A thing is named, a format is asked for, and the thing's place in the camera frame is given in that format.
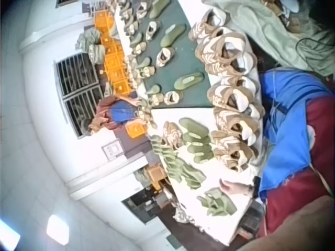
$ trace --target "worker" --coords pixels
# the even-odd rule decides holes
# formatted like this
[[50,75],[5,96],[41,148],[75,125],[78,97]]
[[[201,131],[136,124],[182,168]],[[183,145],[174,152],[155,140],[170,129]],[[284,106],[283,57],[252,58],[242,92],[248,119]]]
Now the worker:
[[265,213],[258,237],[263,237],[317,199],[329,196],[333,201],[334,95],[319,78],[299,70],[270,70],[260,74],[260,83],[266,110],[263,135],[273,150],[254,185],[219,183],[229,195],[260,197]]
[[135,107],[141,104],[139,98],[134,98],[114,93],[102,99],[96,107],[96,115],[93,119],[84,119],[81,123],[83,134],[91,135],[101,128],[117,130],[125,125],[133,123],[145,124],[145,121],[135,116]]

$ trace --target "blue apron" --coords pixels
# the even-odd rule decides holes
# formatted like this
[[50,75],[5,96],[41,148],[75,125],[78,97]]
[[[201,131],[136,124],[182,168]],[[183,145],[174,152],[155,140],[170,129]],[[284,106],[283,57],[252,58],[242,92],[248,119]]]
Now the blue apron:
[[[130,97],[134,97],[136,94],[131,93]],[[118,100],[111,105],[109,112],[113,122],[118,124],[124,124],[135,118],[136,107],[124,100]]]
[[277,188],[288,176],[309,166],[306,105],[332,93],[317,77],[299,70],[270,70],[260,74],[260,83],[262,99],[270,103],[264,118],[264,136],[275,144],[259,189],[265,201],[267,190]]

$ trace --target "white table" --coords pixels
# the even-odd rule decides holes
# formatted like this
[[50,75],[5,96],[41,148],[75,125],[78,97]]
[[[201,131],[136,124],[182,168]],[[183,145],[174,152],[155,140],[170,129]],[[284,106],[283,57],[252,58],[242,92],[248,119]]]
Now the white table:
[[[210,6],[204,5],[200,0],[192,1],[192,7],[190,7],[190,0],[178,0],[187,20],[192,26],[195,22],[199,21],[204,13],[210,9]],[[125,55],[131,54],[130,41],[124,32],[124,22],[121,21],[119,17],[119,7],[117,7],[115,12],[115,23],[118,28],[121,44]],[[228,25],[230,28],[235,28],[233,24]],[[254,69],[251,74],[248,75],[249,78],[253,79],[257,83],[259,82],[257,70]],[[221,77],[209,75],[210,84],[213,85],[218,82]],[[147,98],[145,95],[144,85],[139,86],[137,89],[138,95]],[[215,118],[213,116],[212,108],[179,108],[179,109],[154,109],[152,110],[152,116],[154,122],[157,124],[157,130],[148,130],[149,135],[162,135],[162,128],[166,121],[175,122],[178,124],[180,118],[189,117],[192,118],[203,125],[205,125],[210,131],[217,130],[215,126]],[[259,151],[261,151],[262,137],[259,137],[255,146]],[[223,244],[229,246],[232,239],[235,237],[235,232],[237,225],[246,210],[250,205],[250,198],[244,195],[232,195],[231,200],[235,203],[237,207],[237,212],[232,216],[207,216],[207,209],[201,206],[201,203],[196,199],[197,196],[203,196],[204,192],[212,187],[217,187],[219,185],[219,178],[226,179],[229,181],[241,182],[245,184],[252,184],[252,179],[255,175],[259,173],[259,169],[255,166],[251,166],[240,174],[225,168],[221,162],[216,159],[212,159],[205,164],[195,164],[193,163],[193,155],[188,153],[186,147],[182,147],[179,150],[179,157],[185,161],[192,164],[195,168],[198,168],[204,172],[207,179],[202,183],[201,188],[192,191],[183,181],[180,184],[174,179],[170,179],[171,185],[175,190],[178,200],[185,205],[186,213],[192,216],[197,225],[202,226],[205,231],[212,236],[214,239],[222,242]]]

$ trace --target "green table mat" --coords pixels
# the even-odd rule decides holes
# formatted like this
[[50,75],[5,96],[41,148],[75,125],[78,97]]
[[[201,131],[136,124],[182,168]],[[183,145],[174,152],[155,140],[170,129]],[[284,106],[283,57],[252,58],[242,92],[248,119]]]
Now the green table mat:
[[146,29],[150,21],[159,20],[161,26],[153,40],[147,43],[147,49],[141,55],[137,56],[138,63],[141,63],[143,59],[148,56],[152,60],[151,65],[155,65],[157,54],[161,50],[161,40],[165,35],[165,30],[171,25],[186,24],[186,30],[172,44],[172,47],[175,49],[173,59],[164,67],[156,68],[156,73],[153,76],[144,79],[146,89],[149,90],[154,84],[159,84],[162,87],[161,93],[165,94],[174,90],[174,82],[179,77],[194,72],[202,72],[204,74],[204,80],[202,82],[183,90],[184,98],[178,104],[168,106],[165,103],[161,103],[159,106],[153,107],[153,109],[213,107],[206,96],[207,90],[210,88],[208,75],[205,72],[204,64],[194,55],[197,43],[196,41],[190,41],[188,38],[190,26],[179,2],[177,0],[171,0],[171,3],[163,10],[157,19],[150,19],[149,13],[140,24],[138,30],[138,32],[143,33],[143,41],[145,41]]

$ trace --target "red shirt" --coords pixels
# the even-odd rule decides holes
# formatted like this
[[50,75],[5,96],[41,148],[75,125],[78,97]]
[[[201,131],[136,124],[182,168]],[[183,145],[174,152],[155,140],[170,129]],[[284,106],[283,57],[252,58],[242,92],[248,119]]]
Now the red shirt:
[[[313,167],[334,188],[334,99],[322,97],[311,101],[306,108],[307,124],[315,131],[315,142],[310,150]],[[266,231],[273,233],[292,213],[315,199],[329,195],[319,176],[307,168],[291,176],[277,189],[267,191]],[[259,237],[265,235],[261,222]]]
[[114,104],[116,101],[117,98],[114,95],[111,95],[107,98],[104,98],[98,103],[96,107],[96,117],[107,119],[106,122],[102,122],[99,124],[100,127],[105,127],[109,130],[116,130],[122,128],[122,124],[113,122],[109,112],[111,105]]

